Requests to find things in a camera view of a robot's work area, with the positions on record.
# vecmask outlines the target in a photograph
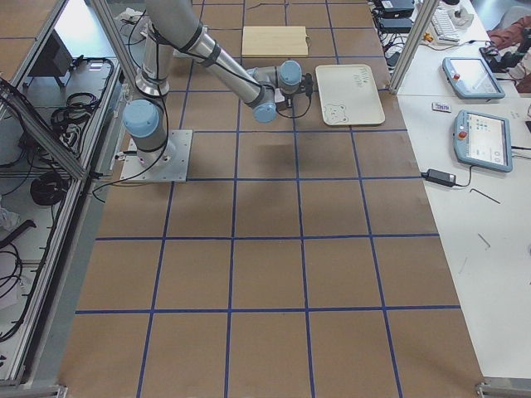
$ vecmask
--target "round black object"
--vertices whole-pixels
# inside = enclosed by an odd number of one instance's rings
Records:
[[[65,197],[68,181],[57,172],[46,172],[32,181],[30,194],[37,205],[52,206]]]

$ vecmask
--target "white tray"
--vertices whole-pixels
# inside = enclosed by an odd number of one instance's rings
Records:
[[[327,125],[375,125],[385,121],[370,66],[321,65],[315,68],[315,76]]]

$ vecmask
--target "keyboard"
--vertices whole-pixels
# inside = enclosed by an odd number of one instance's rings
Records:
[[[430,27],[436,44],[450,44],[456,46],[460,36],[455,29],[448,13],[442,8],[437,8],[431,18]]]

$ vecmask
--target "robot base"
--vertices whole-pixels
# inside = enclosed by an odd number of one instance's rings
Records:
[[[147,172],[125,182],[185,182],[188,173],[188,160],[192,146],[192,130],[170,130],[169,138],[175,146],[175,154],[163,166],[155,166]],[[136,151],[136,145],[131,139],[129,151]],[[139,174],[145,170],[136,155],[128,156],[124,161],[124,168],[120,180]]]

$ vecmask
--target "blue tablet device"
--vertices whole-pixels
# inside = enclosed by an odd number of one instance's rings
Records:
[[[498,100],[505,97],[483,58],[445,58],[442,70],[459,98]]]
[[[461,110],[455,119],[454,149],[460,162],[498,172],[513,170],[507,119]]]

